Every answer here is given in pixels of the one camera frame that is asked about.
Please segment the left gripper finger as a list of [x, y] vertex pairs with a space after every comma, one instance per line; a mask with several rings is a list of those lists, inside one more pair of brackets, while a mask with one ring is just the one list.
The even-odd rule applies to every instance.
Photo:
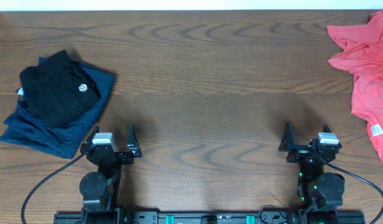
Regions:
[[92, 144], [96, 133], [99, 133], [99, 126], [98, 125], [96, 125], [94, 127], [91, 134], [87, 137], [87, 139], [85, 140], [85, 144]]
[[130, 128], [129, 128], [127, 146], [129, 148], [129, 150], [132, 152], [133, 157], [142, 157], [141, 147], [140, 147], [138, 140], [136, 138], [133, 124], [131, 124]]

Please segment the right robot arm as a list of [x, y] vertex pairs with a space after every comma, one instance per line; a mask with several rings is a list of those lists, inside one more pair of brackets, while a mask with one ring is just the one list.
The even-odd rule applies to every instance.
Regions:
[[344, 177], [325, 172], [342, 148], [327, 125], [307, 145], [297, 144], [291, 123], [286, 123], [278, 150], [287, 152], [287, 162], [299, 166], [297, 196], [303, 206], [287, 215], [288, 223], [339, 223], [336, 209], [343, 204]]

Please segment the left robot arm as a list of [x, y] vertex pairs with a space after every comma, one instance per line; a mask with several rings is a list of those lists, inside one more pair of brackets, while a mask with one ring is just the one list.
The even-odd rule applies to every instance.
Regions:
[[113, 134], [101, 133], [96, 126], [81, 144], [80, 152], [98, 167], [80, 181], [83, 196], [80, 223], [131, 224], [132, 212], [117, 204], [117, 196], [122, 166], [132, 165], [136, 157], [142, 156], [134, 126], [130, 125], [125, 151], [117, 151]]

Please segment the red t-shirt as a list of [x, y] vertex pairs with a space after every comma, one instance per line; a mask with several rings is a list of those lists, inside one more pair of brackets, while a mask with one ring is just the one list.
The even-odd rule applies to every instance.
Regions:
[[353, 75], [351, 113], [366, 121], [383, 164], [383, 10], [372, 13], [367, 24], [328, 26], [327, 31], [343, 50], [328, 62]]

